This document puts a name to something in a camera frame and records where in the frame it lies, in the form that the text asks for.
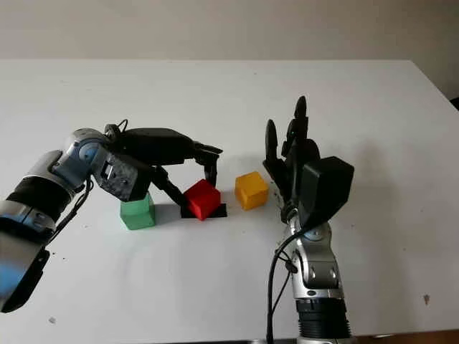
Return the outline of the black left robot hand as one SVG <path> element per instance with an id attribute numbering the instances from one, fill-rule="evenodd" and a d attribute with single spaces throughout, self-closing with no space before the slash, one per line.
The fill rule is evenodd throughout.
<path id="1" fill-rule="evenodd" d="M 183 164 L 193 159 L 204 167 L 205 180 L 212 186 L 217 182 L 217 160 L 222 149 L 205 145 L 169 128 L 135 128 L 120 134 L 122 151 L 151 167 L 151 182 L 164 191 L 189 215 L 189 201 L 170 180 L 164 166 Z"/>

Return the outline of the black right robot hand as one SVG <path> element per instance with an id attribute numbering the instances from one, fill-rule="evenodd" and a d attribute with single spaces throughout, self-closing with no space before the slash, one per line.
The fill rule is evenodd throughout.
<path id="1" fill-rule="evenodd" d="M 308 137 L 307 100 L 304 95 L 296 103 L 293 119 L 282 144 L 281 157 L 277 156 L 277 150 L 277 130 L 274 121 L 269 119 L 265 129 L 263 166 L 283 199 L 280 218 L 285 223 L 289 213 L 298 207 L 303 166 L 320 158 L 317 144 Z"/>

